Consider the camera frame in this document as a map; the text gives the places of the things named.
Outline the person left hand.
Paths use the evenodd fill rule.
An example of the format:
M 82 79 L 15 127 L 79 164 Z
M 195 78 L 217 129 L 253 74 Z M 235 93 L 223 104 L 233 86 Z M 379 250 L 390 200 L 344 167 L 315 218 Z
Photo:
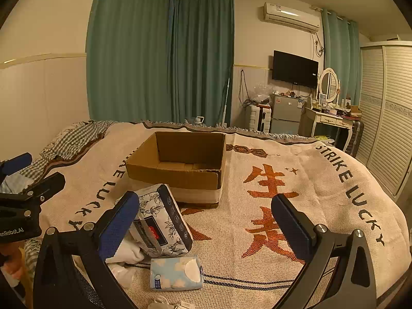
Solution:
M 22 242 L 2 243 L 1 254 L 8 259 L 4 264 L 4 270 L 16 280 L 21 280 L 24 275 L 24 262 L 22 260 Z

